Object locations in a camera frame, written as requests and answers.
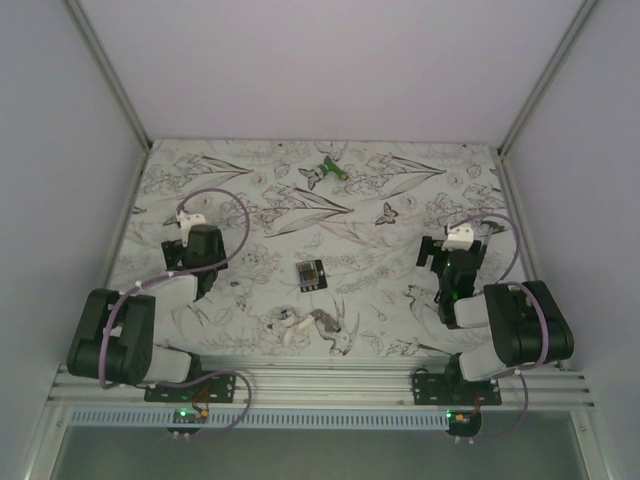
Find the clear plastic fuse box cover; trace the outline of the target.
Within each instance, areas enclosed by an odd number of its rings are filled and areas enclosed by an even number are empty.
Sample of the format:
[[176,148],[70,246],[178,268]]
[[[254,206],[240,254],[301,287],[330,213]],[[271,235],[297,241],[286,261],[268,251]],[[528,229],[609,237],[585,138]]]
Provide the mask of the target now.
[[296,264],[300,287],[308,287],[319,283],[319,273],[314,260]]

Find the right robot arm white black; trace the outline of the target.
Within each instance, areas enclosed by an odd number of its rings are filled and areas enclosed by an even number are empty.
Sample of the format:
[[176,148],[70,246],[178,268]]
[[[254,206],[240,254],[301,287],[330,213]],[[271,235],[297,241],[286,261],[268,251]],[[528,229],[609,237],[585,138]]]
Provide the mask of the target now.
[[567,360],[575,349],[573,333],[544,282],[494,283],[475,291],[486,249],[485,242],[454,234],[444,240],[424,236],[416,261],[437,277],[431,304],[445,329],[488,335],[472,350],[453,354],[444,369],[444,394],[458,405],[475,397],[483,383]]

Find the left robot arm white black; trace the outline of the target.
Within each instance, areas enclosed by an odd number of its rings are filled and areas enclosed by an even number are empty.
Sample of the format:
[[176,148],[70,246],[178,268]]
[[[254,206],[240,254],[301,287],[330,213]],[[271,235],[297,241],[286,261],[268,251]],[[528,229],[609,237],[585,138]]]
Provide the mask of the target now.
[[85,302],[66,359],[70,374],[107,385],[168,384],[179,400],[197,399],[203,375],[191,368],[192,355],[166,346],[156,325],[208,293],[218,272],[228,267],[221,231],[192,227],[185,240],[162,244],[168,270],[136,284],[126,296],[98,288]]

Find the black fuse box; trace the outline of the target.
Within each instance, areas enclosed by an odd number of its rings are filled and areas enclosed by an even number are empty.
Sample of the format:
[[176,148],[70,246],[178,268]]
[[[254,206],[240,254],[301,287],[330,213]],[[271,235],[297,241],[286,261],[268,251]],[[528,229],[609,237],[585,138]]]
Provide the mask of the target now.
[[320,259],[298,262],[296,273],[302,293],[324,290],[328,287],[325,269]]

